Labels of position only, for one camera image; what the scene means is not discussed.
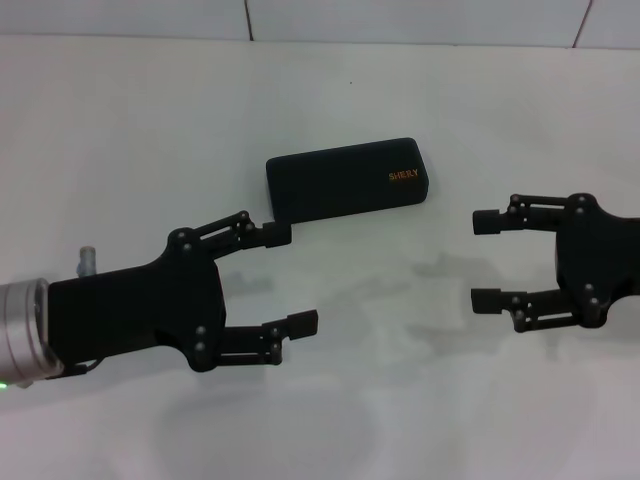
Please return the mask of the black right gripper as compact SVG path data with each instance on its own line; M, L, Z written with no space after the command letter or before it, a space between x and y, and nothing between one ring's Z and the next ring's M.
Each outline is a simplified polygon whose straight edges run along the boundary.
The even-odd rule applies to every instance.
M582 326L600 328L610 307L639 294L639 219L605 211L587 193L570 197L513 194L504 212L476 210L475 235L506 231L556 234L561 290L471 290L476 314L510 314L517 333Z

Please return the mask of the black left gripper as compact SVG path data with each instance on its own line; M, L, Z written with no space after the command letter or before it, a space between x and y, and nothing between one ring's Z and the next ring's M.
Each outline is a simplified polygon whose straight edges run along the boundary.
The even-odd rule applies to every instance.
M51 284L49 345L66 366L168 346L210 371L226 316L213 258L291 241L290 224L256 225L247 211L176 230L146 265Z

